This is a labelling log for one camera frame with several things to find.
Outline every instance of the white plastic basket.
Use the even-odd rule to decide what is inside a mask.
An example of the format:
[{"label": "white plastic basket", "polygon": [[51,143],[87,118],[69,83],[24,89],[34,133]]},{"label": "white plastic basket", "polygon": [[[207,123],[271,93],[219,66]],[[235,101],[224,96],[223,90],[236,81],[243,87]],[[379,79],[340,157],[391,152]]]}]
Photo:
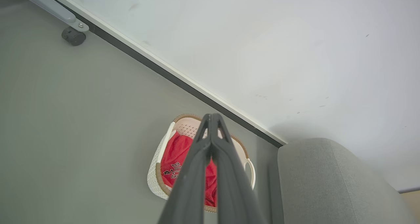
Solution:
[{"label": "white plastic basket", "polygon": [[[178,116],[172,121],[169,125],[168,131],[166,132],[163,139],[160,141],[159,146],[156,149],[155,155],[153,156],[152,163],[150,164],[149,172],[147,173],[147,184],[149,185],[150,190],[157,196],[168,199],[169,194],[171,193],[171,188],[164,184],[162,175],[160,174],[160,161],[162,161],[163,153],[165,152],[166,145],[168,144],[169,139],[175,134],[175,131],[178,131],[180,135],[186,135],[194,139],[197,129],[200,126],[201,118],[196,115],[183,114]],[[231,135],[232,142],[235,146],[235,149],[238,153],[239,159],[243,165],[243,168],[246,168],[246,164],[249,164],[251,167],[251,188],[254,189],[255,186],[255,168],[251,160],[248,157],[245,147],[235,136]],[[217,208],[204,206],[204,210],[209,212],[216,212]]]}]

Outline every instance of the gray floor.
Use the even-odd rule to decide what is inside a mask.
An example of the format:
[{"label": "gray floor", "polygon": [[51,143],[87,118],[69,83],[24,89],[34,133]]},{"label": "gray floor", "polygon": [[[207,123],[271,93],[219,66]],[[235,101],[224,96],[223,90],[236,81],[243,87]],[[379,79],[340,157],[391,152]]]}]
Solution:
[{"label": "gray floor", "polygon": [[[0,223],[156,223],[152,156],[183,113],[216,112],[98,36],[78,47],[26,0],[0,0]],[[257,169],[277,149],[226,119]],[[216,215],[206,213],[206,223]]]}]

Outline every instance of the gray fabric cushion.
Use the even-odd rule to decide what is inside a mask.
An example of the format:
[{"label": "gray fabric cushion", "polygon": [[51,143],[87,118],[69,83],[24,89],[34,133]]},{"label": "gray fabric cushion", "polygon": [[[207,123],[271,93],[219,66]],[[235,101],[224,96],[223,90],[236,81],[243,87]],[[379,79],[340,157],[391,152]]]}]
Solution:
[{"label": "gray fabric cushion", "polygon": [[279,148],[285,224],[414,224],[401,195],[350,151],[329,139]]}]

